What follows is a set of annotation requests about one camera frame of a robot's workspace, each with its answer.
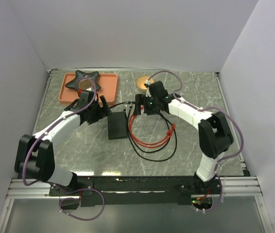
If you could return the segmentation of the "black network switch box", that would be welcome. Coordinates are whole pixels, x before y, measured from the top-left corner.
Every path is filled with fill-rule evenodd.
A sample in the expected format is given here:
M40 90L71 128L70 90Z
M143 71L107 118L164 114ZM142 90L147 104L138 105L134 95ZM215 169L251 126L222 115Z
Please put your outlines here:
M127 138L126 114L125 112L114 112L107 117L108 122L108 139Z

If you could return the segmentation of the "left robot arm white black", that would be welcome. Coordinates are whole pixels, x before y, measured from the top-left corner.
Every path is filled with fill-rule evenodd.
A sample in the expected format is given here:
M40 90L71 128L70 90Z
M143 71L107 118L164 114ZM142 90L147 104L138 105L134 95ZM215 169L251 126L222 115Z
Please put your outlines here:
M67 195L75 194L78 176L55 164L55 148L83 123L90 125L111 114L104 96L85 90L45 129L34 135L23 135L18 143L14 167L23 184L30 186L40 181L61 186Z

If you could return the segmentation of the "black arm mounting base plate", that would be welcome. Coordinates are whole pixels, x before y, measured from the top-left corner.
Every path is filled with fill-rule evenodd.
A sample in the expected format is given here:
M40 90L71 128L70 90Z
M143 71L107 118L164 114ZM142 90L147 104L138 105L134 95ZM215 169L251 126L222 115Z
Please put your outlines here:
M52 187L51 197L79 198L82 207L99 204L190 205L193 196L218 195L217 178L203 183L196 176L80 176L74 189Z

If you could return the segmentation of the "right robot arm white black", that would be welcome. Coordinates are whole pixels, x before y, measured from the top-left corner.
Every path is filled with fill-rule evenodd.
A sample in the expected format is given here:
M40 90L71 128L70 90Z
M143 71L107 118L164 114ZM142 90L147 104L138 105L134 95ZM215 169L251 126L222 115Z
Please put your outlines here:
M134 115L141 114L141 107L147 115L166 112L197 129L202 158L194 173L194 188L198 193L206 193L214 184L217 163L234 142L226 116L198 108L179 94L169 94L161 81L146 82L145 86L145 94L135 95Z

